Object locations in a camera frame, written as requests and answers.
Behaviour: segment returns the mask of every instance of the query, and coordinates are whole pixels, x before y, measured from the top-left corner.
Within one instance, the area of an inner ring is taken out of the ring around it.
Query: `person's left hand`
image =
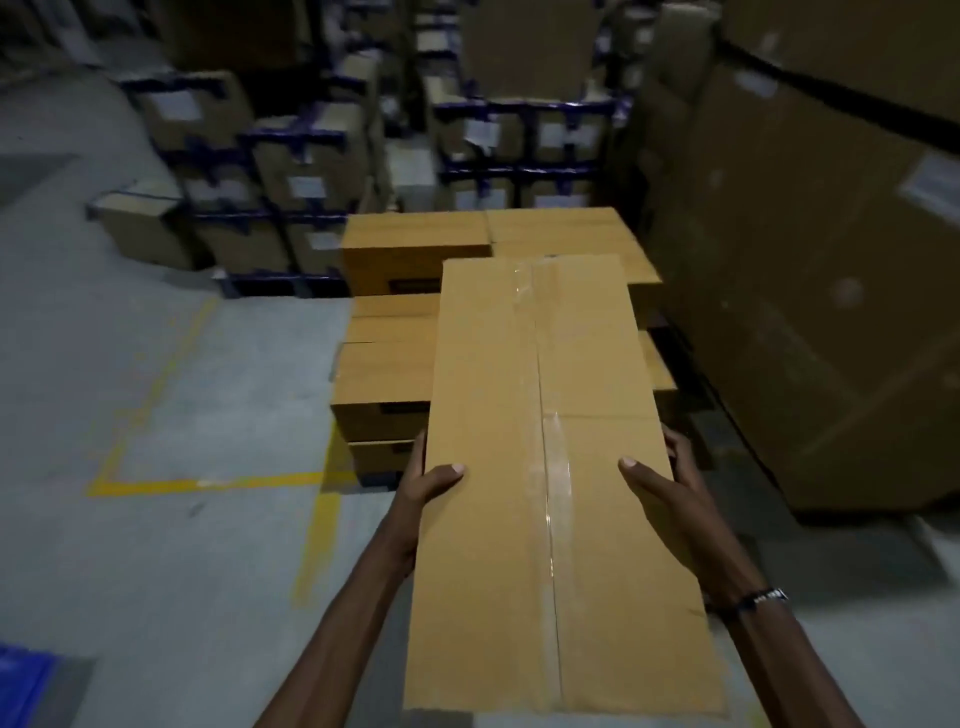
[[[407,573],[413,570],[417,556],[423,506],[456,485],[467,469],[463,465],[438,465],[429,473],[424,473],[425,451],[426,430],[423,430],[414,441],[414,449],[396,489],[394,502],[378,529],[391,556],[401,561]]]

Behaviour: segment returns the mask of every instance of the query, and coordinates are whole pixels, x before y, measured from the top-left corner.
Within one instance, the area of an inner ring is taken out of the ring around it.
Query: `gray floor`
[[[116,255],[84,220],[83,203],[164,170],[122,95],[96,74],[46,79],[0,98],[2,155],[75,158],[0,209],[0,641],[93,665],[81,728],[250,725],[389,496],[343,497],[332,560],[308,604],[295,607],[316,490],[216,485],[322,467],[327,376],[348,302],[211,303],[205,277]],[[185,337],[203,315],[187,351]],[[159,393],[158,377],[166,380]],[[155,406],[130,433],[115,479],[192,478],[211,489],[89,497],[100,464],[152,392]],[[801,529],[729,426],[709,414],[701,420],[719,455],[711,478],[724,508],[796,597],[812,640],[867,723],[956,725],[958,521]],[[408,610],[409,585],[353,726],[429,722],[399,711]],[[728,721],[473,722],[763,725],[719,631],[717,643],[731,666]]]

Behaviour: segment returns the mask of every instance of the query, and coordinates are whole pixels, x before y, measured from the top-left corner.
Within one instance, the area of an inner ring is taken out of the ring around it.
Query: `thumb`
[[[617,466],[627,485],[634,491],[637,489],[646,491],[666,503],[675,501],[681,486],[673,480],[668,480],[653,469],[636,462],[632,457],[621,457]]]
[[[456,485],[466,471],[466,466],[460,464],[438,465],[417,479],[418,495],[424,502],[435,498]]]

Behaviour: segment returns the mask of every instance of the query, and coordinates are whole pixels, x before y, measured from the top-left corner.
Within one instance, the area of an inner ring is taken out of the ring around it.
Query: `person's left arm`
[[[424,473],[425,447],[422,432],[390,510],[254,728],[341,728],[347,721],[396,591],[413,571],[423,505],[464,474],[462,465]]]

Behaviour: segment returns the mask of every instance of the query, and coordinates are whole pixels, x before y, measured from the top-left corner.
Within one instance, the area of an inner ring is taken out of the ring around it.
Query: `person's right hand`
[[[690,546],[700,583],[715,606],[731,607],[767,589],[766,579],[720,515],[697,469],[690,441],[666,425],[663,437],[670,456],[676,458],[676,481],[623,457],[619,466],[627,485],[635,493],[653,494],[673,513]]]

